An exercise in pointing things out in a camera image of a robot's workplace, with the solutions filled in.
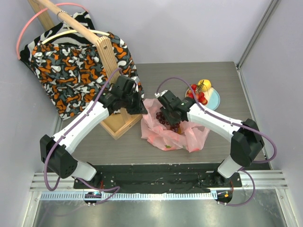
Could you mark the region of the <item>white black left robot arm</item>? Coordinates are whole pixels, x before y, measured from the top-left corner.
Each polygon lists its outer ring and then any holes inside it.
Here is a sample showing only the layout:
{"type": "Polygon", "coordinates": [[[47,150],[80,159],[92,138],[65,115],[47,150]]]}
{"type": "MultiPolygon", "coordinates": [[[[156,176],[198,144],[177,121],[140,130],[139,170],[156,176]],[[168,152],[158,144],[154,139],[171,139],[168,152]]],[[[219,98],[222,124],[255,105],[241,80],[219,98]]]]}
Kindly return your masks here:
{"type": "Polygon", "coordinates": [[[93,165],[76,160],[72,154],[80,142],[101,121],[121,108],[128,114],[146,114],[138,77],[119,76],[110,89],[101,90],[68,126],[52,137],[40,140],[41,160],[62,179],[81,178],[91,189],[100,185],[101,177],[93,165]]]}

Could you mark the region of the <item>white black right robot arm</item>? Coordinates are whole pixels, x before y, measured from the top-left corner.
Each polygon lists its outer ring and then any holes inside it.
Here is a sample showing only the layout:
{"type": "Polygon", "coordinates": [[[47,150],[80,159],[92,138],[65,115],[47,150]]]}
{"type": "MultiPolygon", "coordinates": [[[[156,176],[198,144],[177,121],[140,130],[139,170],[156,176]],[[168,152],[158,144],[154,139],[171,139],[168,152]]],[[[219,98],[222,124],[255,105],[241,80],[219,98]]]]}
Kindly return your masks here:
{"type": "Polygon", "coordinates": [[[257,124],[251,119],[241,121],[229,118],[198,104],[190,97],[181,100],[169,90],[155,93],[155,97],[171,125],[185,121],[200,124],[230,142],[230,154],[214,174],[214,182],[220,187],[226,186],[239,169],[249,167],[264,147],[257,124]]]}

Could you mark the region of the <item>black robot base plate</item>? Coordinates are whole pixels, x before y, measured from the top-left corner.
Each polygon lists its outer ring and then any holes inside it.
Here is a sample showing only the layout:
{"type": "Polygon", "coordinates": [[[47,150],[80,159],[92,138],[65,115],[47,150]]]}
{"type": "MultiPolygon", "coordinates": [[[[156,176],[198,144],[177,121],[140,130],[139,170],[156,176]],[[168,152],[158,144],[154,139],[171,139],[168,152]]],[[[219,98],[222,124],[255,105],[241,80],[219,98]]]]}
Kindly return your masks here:
{"type": "Polygon", "coordinates": [[[230,180],[215,181],[218,163],[147,164],[147,165],[98,165],[97,178],[89,181],[100,189],[119,186],[119,193],[200,193],[209,188],[243,185],[239,174],[230,180]]]}

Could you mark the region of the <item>pink plastic bag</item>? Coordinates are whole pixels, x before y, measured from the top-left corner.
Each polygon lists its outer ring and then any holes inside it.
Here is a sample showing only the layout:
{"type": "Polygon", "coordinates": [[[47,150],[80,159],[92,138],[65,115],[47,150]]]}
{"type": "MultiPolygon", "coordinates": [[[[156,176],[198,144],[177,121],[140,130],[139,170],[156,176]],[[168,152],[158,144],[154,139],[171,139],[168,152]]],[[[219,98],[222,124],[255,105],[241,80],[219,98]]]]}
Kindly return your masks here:
{"type": "Polygon", "coordinates": [[[180,133],[174,132],[156,119],[161,107],[157,99],[145,99],[143,103],[148,113],[141,119],[142,139],[163,151],[185,149],[195,152],[203,149],[210,132],[208,128],[185,121],[180,124],[180,133]]]}

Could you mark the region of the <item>dark red grape bunch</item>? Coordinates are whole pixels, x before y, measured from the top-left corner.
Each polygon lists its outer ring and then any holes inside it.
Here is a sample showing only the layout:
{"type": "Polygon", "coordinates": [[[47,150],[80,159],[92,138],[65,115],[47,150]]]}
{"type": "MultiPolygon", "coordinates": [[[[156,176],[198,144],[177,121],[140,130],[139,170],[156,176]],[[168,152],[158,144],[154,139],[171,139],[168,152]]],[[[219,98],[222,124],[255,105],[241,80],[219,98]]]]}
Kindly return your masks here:
{"type": "Polygon", "coordinates": [[[156,113],[156,119],[159,121],[159,123],[161,123],[162,125],[164,125],[167,129],[177,133],[178,128],[180,128],[180,123],[176,123],[176,124],[170,124],[168,122],[168,120],[165,118],[163,112],[157,112],[156,113]]]}

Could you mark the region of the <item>yellow lemon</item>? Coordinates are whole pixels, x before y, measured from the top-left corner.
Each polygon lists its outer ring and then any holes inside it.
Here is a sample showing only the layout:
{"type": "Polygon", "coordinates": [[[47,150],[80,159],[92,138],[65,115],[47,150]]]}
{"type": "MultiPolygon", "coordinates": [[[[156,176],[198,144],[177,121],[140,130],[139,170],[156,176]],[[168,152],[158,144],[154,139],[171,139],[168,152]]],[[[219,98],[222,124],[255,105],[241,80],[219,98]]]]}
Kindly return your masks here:
{"type": "Polygon", "coordinates": [[[197,88],[199,92],[208,92],[208,90],[212,87],[210,80],[202,79],[198,82],[197,88]]]}

